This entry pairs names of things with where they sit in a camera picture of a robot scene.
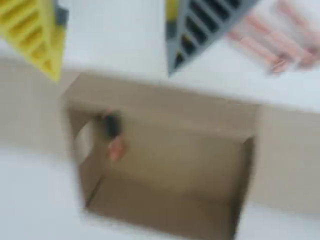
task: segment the yellow plastic object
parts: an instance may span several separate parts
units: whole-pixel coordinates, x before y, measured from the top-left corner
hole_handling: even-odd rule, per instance
[[[165,18],[167,22],[175,21],[178,17],[179,0],[165,1]]]
[[[52,0],[0,0],[0,33],[25,60],[60,79],[66,27]]]

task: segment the yellow stripe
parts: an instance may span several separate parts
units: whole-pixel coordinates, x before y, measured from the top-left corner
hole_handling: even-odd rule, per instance
[[[171,22],[178,17],[179,0],[165,0],[165,18]]]

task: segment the gray ridged object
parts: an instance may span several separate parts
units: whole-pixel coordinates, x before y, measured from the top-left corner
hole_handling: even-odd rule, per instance
[[[166,24],[169,75],[203,53],[258,0],[180,0],[176,22]]]

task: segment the yellow ridged object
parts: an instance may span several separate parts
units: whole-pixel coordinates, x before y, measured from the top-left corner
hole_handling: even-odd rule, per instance
[[[60,79],[68,11],[52,0],[0,0],[0,33],[25,60]]]

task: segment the open cardboard box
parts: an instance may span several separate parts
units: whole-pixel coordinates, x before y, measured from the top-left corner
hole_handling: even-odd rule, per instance
[[[89,74],[65,96],[90,212],[191,239],[233,238],[253,164],[255,104]],[[96,118],[109,109],[121,113],[128,145],[114,163]],[[78,137],[88,126],[83,157]]]

